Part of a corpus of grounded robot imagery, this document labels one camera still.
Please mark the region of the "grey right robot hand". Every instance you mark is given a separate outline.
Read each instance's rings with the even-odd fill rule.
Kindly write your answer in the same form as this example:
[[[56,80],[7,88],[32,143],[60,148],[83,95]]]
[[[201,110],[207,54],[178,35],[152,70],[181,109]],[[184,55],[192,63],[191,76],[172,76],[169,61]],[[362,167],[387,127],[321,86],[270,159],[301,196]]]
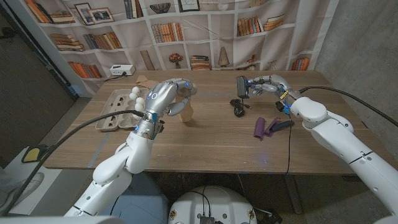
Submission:
[[[253,94],[257,96],[264,92],[273,93],[288,105],[292,105],[302,97],[284,78],[276,74],[250,79],[248,80],[248,86],[253,89]]]

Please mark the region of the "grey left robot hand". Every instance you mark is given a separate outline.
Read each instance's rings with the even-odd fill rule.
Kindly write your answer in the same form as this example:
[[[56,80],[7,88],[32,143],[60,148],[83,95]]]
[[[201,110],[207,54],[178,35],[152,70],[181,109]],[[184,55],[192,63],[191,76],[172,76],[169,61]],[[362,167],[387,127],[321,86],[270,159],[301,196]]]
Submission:
[[[182,112],[192,95],[197,93],[194,84],[184,78],[171,78],[155,84],[149,91],[144,116],[138,121],[134,134],[154,140],[164,129],[163,115],[175,116]]]

